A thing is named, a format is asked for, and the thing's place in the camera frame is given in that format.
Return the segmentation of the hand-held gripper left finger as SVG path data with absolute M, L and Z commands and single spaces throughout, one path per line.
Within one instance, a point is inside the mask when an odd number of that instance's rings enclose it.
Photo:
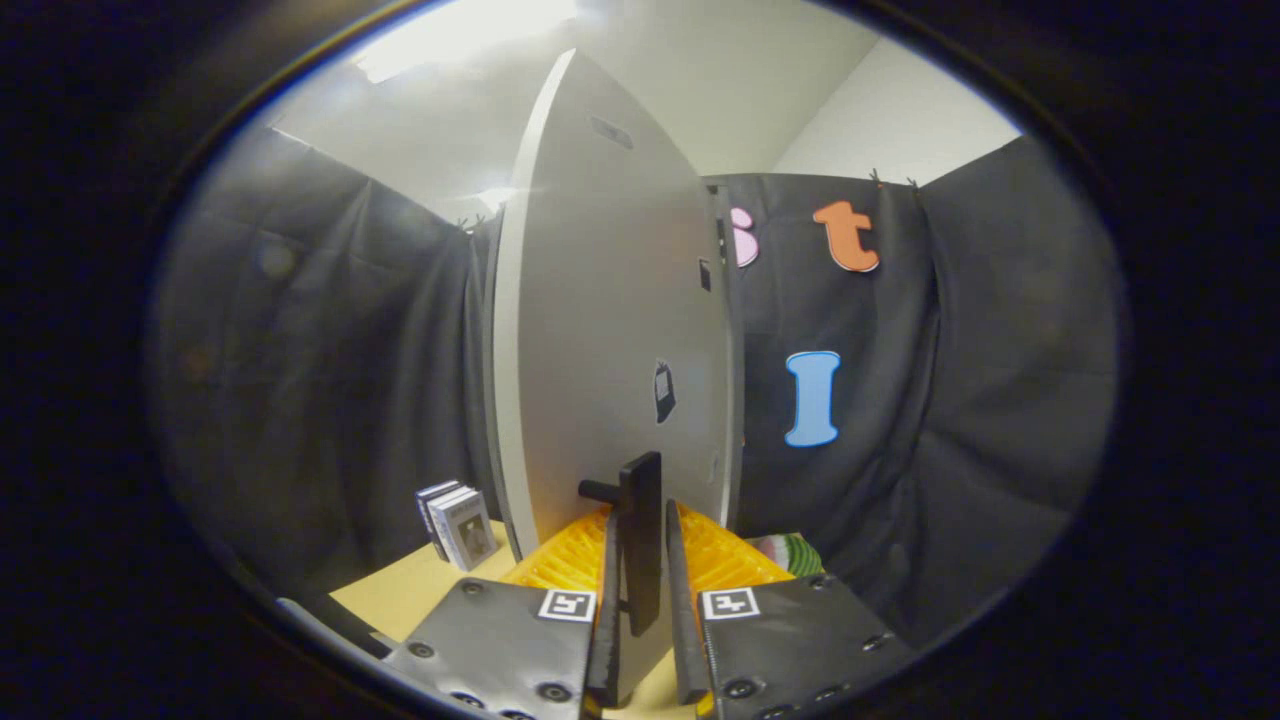
M 570 524 L 513 582 L 458 580 L 387 656 L 419 691 L 495 719 L 598 719 L 620 689 L 620 533 Z

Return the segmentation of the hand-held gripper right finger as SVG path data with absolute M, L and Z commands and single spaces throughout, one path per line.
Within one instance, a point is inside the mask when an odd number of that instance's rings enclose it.
M 698 719 L 819 719 L 873 689 L 913 647 L 827 573 L 699 589 L 684 521 L 666 503 L 678 697 Z

